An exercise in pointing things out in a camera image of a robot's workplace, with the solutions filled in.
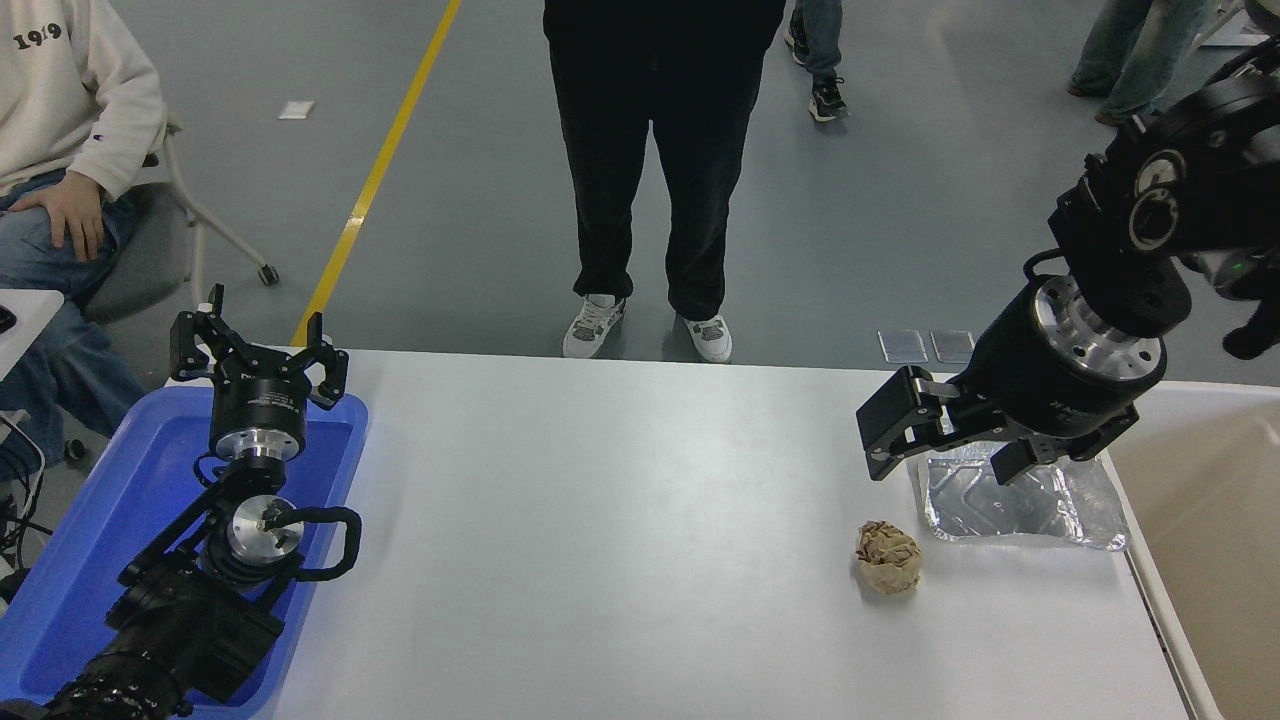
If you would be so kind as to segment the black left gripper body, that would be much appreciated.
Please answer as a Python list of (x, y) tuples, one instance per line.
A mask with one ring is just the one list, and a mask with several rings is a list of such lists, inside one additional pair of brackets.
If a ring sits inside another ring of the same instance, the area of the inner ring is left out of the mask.
[(252, 348), (228, 352), (214, 368), (211, 441), (250, 429), (283, 430), (305, 439), (311, 382), (302, 372), (283, 375), (284, 352)]

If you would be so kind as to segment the seated person's hand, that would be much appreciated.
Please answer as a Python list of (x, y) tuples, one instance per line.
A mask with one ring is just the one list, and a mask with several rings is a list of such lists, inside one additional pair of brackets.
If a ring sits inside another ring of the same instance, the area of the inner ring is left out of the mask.
[(9, 211), (42, 208), (49, 218), (51, 243), (64, 249), (67, 238), (78, 263), (99, 259), (105, 229), (102, 224), (102, 187), (88, 176), (67, 170), (52, 186), (26, 193)]

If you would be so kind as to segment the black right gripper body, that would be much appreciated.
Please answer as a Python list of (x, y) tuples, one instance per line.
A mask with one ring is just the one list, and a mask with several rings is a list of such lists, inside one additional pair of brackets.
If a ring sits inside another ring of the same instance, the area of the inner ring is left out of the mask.
[(979, 337), (955, 382), (1087, 460), (1137, 423), (1134, 402), (1151, 388), (1151, 341), (1107, 324), (1074, 283), (1030, 283)]

